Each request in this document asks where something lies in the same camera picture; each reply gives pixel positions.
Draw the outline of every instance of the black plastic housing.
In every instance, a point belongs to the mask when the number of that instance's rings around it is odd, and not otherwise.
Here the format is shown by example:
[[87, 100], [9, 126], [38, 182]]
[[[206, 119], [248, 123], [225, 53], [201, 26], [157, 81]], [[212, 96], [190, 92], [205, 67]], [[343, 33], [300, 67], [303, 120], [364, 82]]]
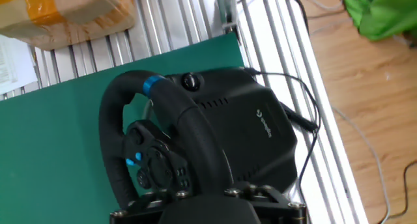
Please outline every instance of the black plastic housing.
[[[185, 75], [198, 78], [194, 83], [199, 87], [190, 89], [184, 83]], [[235, 181], [268, 184], [284, 192], [296, 180], [296, 136], [271, 89], [258, 84], [242, 68], [167, 78], [187, 90], [202, 110], [227, 155]], [[166, 121], [166, 111], [158, 107], [154, 111], [164, 131], [181, 141], [185, 135], [178, 137], [172, 123]]]

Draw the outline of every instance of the logitech logo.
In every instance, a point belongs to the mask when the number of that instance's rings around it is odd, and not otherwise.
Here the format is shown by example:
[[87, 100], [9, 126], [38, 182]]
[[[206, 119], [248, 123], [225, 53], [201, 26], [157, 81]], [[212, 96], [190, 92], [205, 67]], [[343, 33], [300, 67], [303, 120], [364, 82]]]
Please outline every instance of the logitech logo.
[[268, 133], [268, 137], [272, 137], [271, 129], [268, 127], [268, 124], [266, 123], [265, 119], [262, 117], [262, 112], [260, 109], [256, 111], [256, 117], [259, 117], [261, 119], [261, 122], [265, 128], [265, 131]]

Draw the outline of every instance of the vent slot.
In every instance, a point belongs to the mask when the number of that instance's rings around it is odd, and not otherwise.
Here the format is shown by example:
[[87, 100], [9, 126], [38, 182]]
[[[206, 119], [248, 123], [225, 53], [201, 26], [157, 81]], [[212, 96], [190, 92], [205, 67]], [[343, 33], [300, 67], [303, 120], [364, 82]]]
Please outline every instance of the vent slot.
[[229, 100], [227, 100], [227, 98], [219, 98], [217, 100], [211, 100], [211, 101], [207, 101], [207, 102], [200, 102], [199, 104], [201, 105], [201, 107], [203, 107], [203, 109], [210, 109], [213, 107], [220, 107], [223, 105], [226, 105], [229, 103]]

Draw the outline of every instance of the yellow tape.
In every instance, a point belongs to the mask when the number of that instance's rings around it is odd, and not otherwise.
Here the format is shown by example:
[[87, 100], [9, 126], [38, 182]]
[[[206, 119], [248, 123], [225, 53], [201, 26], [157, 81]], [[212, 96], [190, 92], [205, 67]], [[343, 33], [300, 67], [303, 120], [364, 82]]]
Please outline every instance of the yellow tape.
[[[13, 0], [0, 0], [0, 4]], [[26, 10], [31, 21], [37, 26], [49, 26], [66, 22], [58, 12], [55, 0], [25, 0]]]

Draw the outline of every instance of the cardboard box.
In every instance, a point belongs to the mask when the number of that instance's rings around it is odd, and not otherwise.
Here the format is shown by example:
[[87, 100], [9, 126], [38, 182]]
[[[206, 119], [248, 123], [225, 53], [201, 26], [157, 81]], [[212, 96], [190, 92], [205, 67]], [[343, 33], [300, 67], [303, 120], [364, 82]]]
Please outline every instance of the cardboard box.
[[134, 0], [0, 0], [0, 34], [51, 50], [135, 24]]

